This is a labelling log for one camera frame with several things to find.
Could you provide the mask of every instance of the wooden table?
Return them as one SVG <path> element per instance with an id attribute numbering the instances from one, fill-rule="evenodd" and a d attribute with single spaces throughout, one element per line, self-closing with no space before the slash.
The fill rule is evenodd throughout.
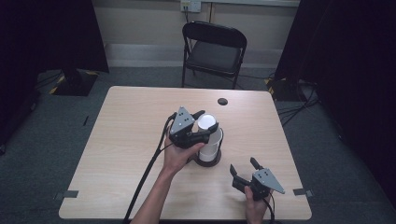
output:
<path id="1" fill-rule="evenodd" d="M 226 98 L 227 105 L 218 99 Z M 276 219 L 309 219 L 306 197 L 271 95 L 266 91 L 224 91 L 112 87 L 105 99 L 64 198 L 62 218 L 123 219 L 166 119 L 184 105 L 190 113 L 215 115 L 224 131 L 222 157 L 210 168 L 194 161 L 174 178 L 161 219 L 245 219 L 245 195 L 232 187 L 232 163 L 247 180 L 255 171 L 250 157 L 268 167 L 285 189 L 275 192 Z M 163 165 L 155 162 L 132 211 L 134 217 Z"/>

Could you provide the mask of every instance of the black base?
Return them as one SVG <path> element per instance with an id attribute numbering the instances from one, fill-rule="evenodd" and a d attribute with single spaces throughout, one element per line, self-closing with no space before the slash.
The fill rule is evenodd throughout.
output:
<path id="1" fill-rule="evenodd" d="M 63 75 L 49 93 L 53 95 L 88 96 L 98 76 L 91 72 L 79 72 L 79 74 L 81 76 L 79 85 L 69 85 Z"/>
<path id="2" fill-rule="evenodd" d="M 213 161 L 201 161 L 199 159 L 199 156 L 197 154 L 195 154 L 187 160 L 187 163 L 189 163 L 190 161 L 195 161 L 198 165 L 204 166 L 204 167 L 212 167 L 212 166 L 217 165 L 221 159 L 221 144 L 222 144 L 222 140 L 224 139 L 224 131 L 222 129 L 220 129 L 220 130 L 222 132 L 222 137 L 221 137 L 221 140 L 219 143 L 218 155 L 216 155 L 216 158 Z"/>
<path id="3" fill-rule="evenodd" d="M 306 97 L 300 87 L 288 80 L 265 79 L 268 91 L 272 94 L 274 101 L 296 101 L 306 102 Z"/>

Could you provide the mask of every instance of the dark backdrop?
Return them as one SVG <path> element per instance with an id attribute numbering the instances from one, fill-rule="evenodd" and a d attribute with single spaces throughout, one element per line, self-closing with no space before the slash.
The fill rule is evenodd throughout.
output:
<path id="1" fill-rule="evenodd" d="M 318 83 L 319 99 L 342 139 L 365 161 L 394 207 L 395 11 L 394 1 L 302 0 L 276 70 L 277 79 Z"/>
<path id="2" fill-rule="evenodd" d="M 0 0 L 0 145 L 29 110 L 37 75 L 65 65 L 108 72 L 91 0 Z"/>

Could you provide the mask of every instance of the white wall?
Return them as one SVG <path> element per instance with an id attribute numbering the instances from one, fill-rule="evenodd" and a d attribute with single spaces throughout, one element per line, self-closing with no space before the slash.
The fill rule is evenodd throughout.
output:
<path id="1" fill-rule="evenodd" d="M 182 45 L 186 22 L 179 1 L 92 0 L 105 43 Z M 190 21 L 233 26 L 247 36 L 250 49 L 283 49 L 297 7 L 202 3 Z"/>

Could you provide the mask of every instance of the person's hand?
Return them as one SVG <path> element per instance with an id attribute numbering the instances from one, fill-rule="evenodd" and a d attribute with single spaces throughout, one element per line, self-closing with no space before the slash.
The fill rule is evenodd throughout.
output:
<path id="1" fill-rule="evenodd" d="M 262 200 L 257 202 L 253 200 L 253 192 L 249 186 L 245 186 L 245 195 L 247 197 L 245 212 L 247 224 L 261 224 L 262 219 L 264 218 L 265 210 L 267 210 L 267 205 Z"/>
<path id="2" fill-rule="evenodd" d="M 172 141 L 169 139 L 169 134 L 166 135 L 164 146 L 167 147 L 163 159 L 163 170 L 169 172 L 170 175 L 175 175 L 180 171 L 186 164 L 189 157 L 196 154 L 204 143 L 198 143 L 190 148 L 180 148 L 175 145 L 171 145 Z"/>

